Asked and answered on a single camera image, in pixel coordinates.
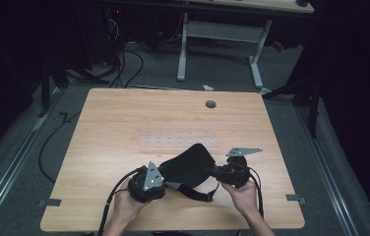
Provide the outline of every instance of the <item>metal bracket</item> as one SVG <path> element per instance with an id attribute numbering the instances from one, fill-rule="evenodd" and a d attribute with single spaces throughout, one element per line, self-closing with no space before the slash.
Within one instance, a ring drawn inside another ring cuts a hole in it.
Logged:
<path id="1" fill-rule="evenodd" d="M 247 155 L 253 154 L 256 152 L 263 151 L 261 147 L 259 148 L 246 148 L 246 147 L 233 147 L 226 156 L 240 156 L 240 155 Z"/>
<path id="2" fill-rule="evenodd" d="M 143 190 L 147 191 L 154 186 L 163 183 L 163 180 L 163 176 L 161 176 L 154 163 L 152 161 L 149 162 L 148 173 L 146 173 L 145 185 L 143 186 Z"/>
<path id="3" fill-rule="evenodd" d="M 301 198 L 298 195 L 286 195 L 286 200 L 287 201 L 297 201 L 301 205 L 304 205 L 307 203 L 307 201 L 305 201 L 305 198 Z"/>
<path id="4" fill-rule="evenodd" d="M 48 199 L 48 200 L 41 200 L 38 203 L 38 207 L 47 207 L 47 206 L 52 206 L 52 207 L 60 207 L 60 204 L 62 203 L 62 200 L 56 200 L 56 199 Z"/>

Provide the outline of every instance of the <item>hand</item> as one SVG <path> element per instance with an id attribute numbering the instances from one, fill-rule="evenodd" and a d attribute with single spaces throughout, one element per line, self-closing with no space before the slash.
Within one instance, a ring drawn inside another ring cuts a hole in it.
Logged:
<path id="1" fill-rule="evenodd" d="M 255 183 L 247 181 L 240 188 L 221 183 L 221 186 L 230 194 L 234 206 L 246 219 L 254 235 L 274 236 L 275 233 L 259 213 L 257 202 L 258 195 Z"/>
<path id="2" fill-rule="evenodd" d="M 126 179 L 120 187 L 120 190 L 127 190 L 129 181 Z M 150 202 L 142 204 L 132 199 L 129 191 L 120 191 L 114 195 L 114 212 L 111 220 L 105 225 L 104 236 L 121 235 L 124 229 L 133 222 L 139 215 L 143 207 Z"/>
<path id="3" fill-rule="evenodd" d="M 247 181 L 245 185 L 240 188 L 234 188 L 231 185 L 221 183 L 221 186 L 230 194 L 234 206 L 240 211 L 243 216 L 247 216 L 251 213 L 260 214 L 257 202 L 258 195 L 255 183 Z"/>

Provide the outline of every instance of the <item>white desk leg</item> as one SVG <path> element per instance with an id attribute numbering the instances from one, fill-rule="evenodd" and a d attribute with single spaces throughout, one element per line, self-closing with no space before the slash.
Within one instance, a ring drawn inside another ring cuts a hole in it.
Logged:
<path id="1" fill-rule="evenodd" d="M 266 21 L 265 26 L 263 27 L 263 30 L 261 32 L 261 36 L 259 39 L 258 48 L 256 50 L 256 53 L 254 56 L 249 57 L 250 67 L 252 68 L 253 79 L 255 80 L 255 86 L 258 89 L 261 89 L 263 87 L 262 78 L 261 78 L 261 75 L 259 73 L 259 68 L 258 68 L 258 60 L 259 60 L 259 56 L 261 55 L 262 48 L 265 44 L 266 37 L 268 36 L 271 23 L 272 23 L 271 20 Z"/>
<path id="2" fill-rule="evenodd" d="M 186 39 L 188 34 L 188 13 L 184 13 L 184 24 L 182 30 L 182 48 L 179 56 L 178 66 L 178 81 L 185 81 L 185 69 L 186 69 Z"/>

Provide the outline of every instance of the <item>desk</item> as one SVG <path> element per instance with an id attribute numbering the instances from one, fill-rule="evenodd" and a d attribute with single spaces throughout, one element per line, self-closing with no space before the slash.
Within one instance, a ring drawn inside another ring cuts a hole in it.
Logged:
<path id="1" fill-rule="evenodd" d="M 207 100 L 216 108 L 208 108 Z M 41 229 L 97 230 L 106 199 L 125 174 L 151 160 L 159 165 L 194 143 L 205 145 L 217 165 L 225 164 L 233 147 L 263 148 L 246 158 L 262 180 L 265 220 L 272 228 L 303 227 L 298 202 L 286 199 L 295 193 L 258 93 L 94 88 L 50 196 L 61 204 L 46 207 Z M 215 186 L 216 179 L 209 178 L 197 190 Z M 129 230 L 245 228 L 229 194 L 219 187 L 211 203 L 166 190 Z"/>
<path id="2" fill-rule="evenodd" d="M 189 2 L 193 3 L 208 3 L 214 5 L 225 5 L 231 7 L 241 7 L 241 8 L 256 8 L 264 9 L 269 11 L 286 11 L 294 13 L 308 13 L 312 14 L 314 9 L 310 4 L 306 7 L 298 6 L 293 0 L 187 0 L 186 4 Z M 249 64 L 252 70 L 253 80 L 255 86 L 258 89 L 263 87 L 263 82 L 258 68 L 258 60 L 261 55 L 261 51 L 265 40 L 268 36 L 268 32 L 271 26 L 272 20 L 266 20 L 263 27 L 248 27 L 248 26 L 237 26 L 228 24 L 218 24 L 218 23 L 208 23 L 200 21 L 188 21 L 188 14 L 184 14 L 183 30 L 182 30 L 182 47 L 179 56 L 178 65 L 178 81 L 185 80 L 185 70 L 186 70 L 186 45 L 188 36 L 196 37 L 206 37 L 215 38 L 222 40 L 234 40 L 243 42 L 255 42 L 257 47 L 254 51 L 253 56 L 249 57 Z"/>

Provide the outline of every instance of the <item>wrist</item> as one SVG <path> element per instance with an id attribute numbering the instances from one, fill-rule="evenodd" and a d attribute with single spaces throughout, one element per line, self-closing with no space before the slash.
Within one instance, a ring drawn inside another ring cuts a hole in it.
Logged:
<path id="1" fill-rule="evenodd" d="M 243 212 L 241 212 L 241 214 L 243 215 L 243 217 L 246 219 L 246 220 L 257 220 L 259 218 L 262 218 L 261 214 L 259 213 L 258 210 L 245 210 Z"/>
<path id="2" fill-rule="evenodd" d="M 259 212 L 250 212 L 244 215 L 249 227 L 252 229 L 254 235 L 275 235 L 274 231 L 269 227 L 265 219 L 259 214 Z"/>
<path id="3" fill-rule="evenodd" d="M 255 206 L 245 206 L 239 209 L 240 213 L 246 217 L 261 216 L 259 210 Z"/>
<path id="4" fill-rule="evenodd" d="M 120 236 L 127 228 L 127 220 L 115 219 L 114 217 L 105 225 L 103 236 Z"/>

